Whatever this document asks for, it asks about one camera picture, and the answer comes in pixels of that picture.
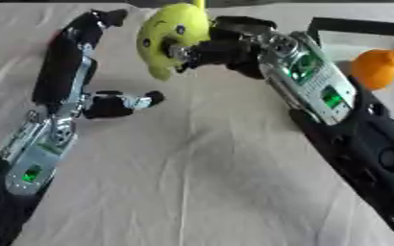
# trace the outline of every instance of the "white cloth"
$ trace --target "white cloth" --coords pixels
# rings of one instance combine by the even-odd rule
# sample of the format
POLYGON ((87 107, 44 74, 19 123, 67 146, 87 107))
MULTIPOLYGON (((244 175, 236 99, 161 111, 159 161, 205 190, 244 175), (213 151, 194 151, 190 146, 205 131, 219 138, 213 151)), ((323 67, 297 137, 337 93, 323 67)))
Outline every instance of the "white cloth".
MULTIPOLYGON (((79 121, 78 144, 14 246, 394 245, 394 233, 313 150, 270 86, 222 67, 152 79, 135 49, 151 10, 1 4, 0 142, 32 107, 47 40, 90 8, 130 10, 97 47, 91 87, 158 89, 167 101, 124 119, 79 121)), ((394 22, 394 4, 209 12, 271 19, 285 32, 304 30, 313 16, 394 22)))

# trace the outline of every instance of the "green light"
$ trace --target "green light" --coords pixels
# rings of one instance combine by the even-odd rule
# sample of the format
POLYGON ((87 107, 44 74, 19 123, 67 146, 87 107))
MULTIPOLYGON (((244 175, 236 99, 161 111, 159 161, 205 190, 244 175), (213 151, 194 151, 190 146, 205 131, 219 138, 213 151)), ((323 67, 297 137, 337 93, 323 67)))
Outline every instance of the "green light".
POLYGON ((41 172, 41 167, 39 165, 32 165, 22 176, 22 180, 28 183, 32 183, 38 177, 41 172))
POLYGON ((326 105, 331 109, 336 108, 343 101, 343 98, 331 86, 327 86, 321 93, 321 96, 326 105))
POLYGON ((290 67, 283 68, 283 73, 292 78, 299 86, 312 77, 322 66, 322 61, 315 54, 303 55, 290 67))

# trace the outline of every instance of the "table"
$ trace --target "table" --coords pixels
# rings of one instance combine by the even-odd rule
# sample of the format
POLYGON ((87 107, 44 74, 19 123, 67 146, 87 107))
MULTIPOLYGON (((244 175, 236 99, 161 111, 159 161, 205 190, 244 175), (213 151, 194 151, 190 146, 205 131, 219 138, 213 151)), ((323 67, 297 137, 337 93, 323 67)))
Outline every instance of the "table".
MULTIPOLYGON (((394 233, 318 156, 270 86, 211 66, 168 83, 152 79, 135 34, 154 10, 0 5, 0 142, 32 107, 47 40, 90 8, 131 13, 104 35, 90 87, 159 89, 168 100, 125 119, 79 121, 78 144, 14 246, 394 245, 394 233)), ((285 32, 305 30, 313 16, 394 22, 394 4, 209 12, 271 19, 285 32)))

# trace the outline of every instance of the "green led light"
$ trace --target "green led light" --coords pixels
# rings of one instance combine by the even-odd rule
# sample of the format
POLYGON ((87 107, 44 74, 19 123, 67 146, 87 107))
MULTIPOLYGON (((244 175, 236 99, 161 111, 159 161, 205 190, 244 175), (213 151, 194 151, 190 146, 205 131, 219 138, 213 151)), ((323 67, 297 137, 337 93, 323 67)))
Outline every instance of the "green led light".
POLYGON ((323 90, 322 99, 331 109, 336 108, 336 106, 338 106, 343 101, 343 98, 331 86, 328 86, 323 90))
POLYGON ((22 180, 28 183, 32 183, 36 180, 41 172, 41 167, 39 165, 32 165, 22 176, 22 180))

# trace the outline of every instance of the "orange fruit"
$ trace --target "orange fruit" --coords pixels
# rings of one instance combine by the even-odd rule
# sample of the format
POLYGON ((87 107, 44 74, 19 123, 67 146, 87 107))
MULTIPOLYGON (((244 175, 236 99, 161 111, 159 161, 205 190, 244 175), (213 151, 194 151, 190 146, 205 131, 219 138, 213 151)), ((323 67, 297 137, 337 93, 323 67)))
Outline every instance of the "orange fruit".
POLYGON ((351 63, 351 74, 366 88, 376 90, 394 81, 394 50, 369 50, 351 63))

